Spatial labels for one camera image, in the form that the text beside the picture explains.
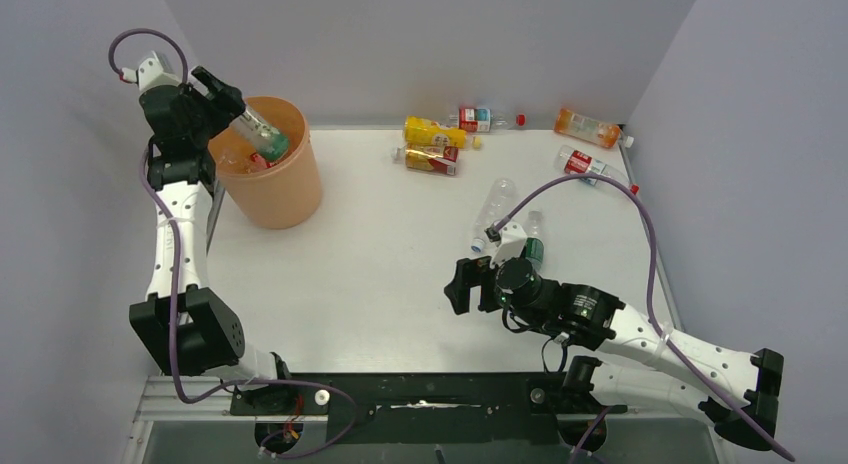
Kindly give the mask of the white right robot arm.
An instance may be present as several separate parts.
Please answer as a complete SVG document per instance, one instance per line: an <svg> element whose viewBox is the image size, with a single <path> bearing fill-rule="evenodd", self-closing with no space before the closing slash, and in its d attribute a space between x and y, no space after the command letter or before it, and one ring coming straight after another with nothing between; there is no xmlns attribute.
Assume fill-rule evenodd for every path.
<svg viewBox="0 0 848 464"><path fill-rule="evenodd" d="M541 277L530 262L513 258L457 261L444 294L455 314L478 308L518 320L515 332L545 335L564 347L588 350L573 357L562 384L572 409L648 408L710 425L720 437L756 451L776 448L784 359L770 349L733 351L670 329L618 297L585 284Z"/></svg>

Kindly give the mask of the red-cap red-label clear bottle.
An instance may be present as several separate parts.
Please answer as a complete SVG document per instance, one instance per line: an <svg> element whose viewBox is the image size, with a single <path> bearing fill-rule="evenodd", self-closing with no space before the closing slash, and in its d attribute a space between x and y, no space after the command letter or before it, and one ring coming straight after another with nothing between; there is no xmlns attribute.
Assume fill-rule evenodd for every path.
<svg viewBox="0 0 848 464"><path fill-rule="evenodd" d="M248 163L253 172L261 172L270 167L269 162L258 153L252 153L248 157Z"/></svg>

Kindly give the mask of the green-label clear bottle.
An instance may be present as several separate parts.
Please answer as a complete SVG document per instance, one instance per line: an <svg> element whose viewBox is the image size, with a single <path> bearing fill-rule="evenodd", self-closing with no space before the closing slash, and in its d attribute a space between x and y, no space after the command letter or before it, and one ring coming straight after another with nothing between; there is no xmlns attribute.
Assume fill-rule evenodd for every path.
<svg viewBox="0 0 848 464"><path fill-rule="evenodd" d="M232 127L266 163L279 161L289 150L288 137L250 105L245 106L244 112L232 122Z"/></svg>

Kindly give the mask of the blue-label clear water bottle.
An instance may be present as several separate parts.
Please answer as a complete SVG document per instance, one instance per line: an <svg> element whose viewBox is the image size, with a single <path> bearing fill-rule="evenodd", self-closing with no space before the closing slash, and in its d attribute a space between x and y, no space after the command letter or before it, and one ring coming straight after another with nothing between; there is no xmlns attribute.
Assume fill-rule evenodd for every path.
<svg viewBox="0 0 848 464"><path fill-rule="evenodd" d="M251 161L249 155L226 148L216 158L216 168L218 173L245 175L251 171Z"/></svg>

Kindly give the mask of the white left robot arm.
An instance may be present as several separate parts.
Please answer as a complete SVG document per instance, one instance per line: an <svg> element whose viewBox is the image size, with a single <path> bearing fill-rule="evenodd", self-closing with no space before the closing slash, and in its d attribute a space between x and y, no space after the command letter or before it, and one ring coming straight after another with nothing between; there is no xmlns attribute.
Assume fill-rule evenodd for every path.
<svg viewBox="0 0 848 464"><path fill-rule="evenodd" d="M144 299L129 321L178 398L196 403L185 376L214 377L237 394L269 386L287 391L284 361L248 343L236 313L208 283L208 218L214 207L216 164L208 145L239 123L249 107L241 92L197 67L192 83L148 58L124 68L138 86L139 103L153 131L143 154L141 183L156 208L154 269Z"/></svg>

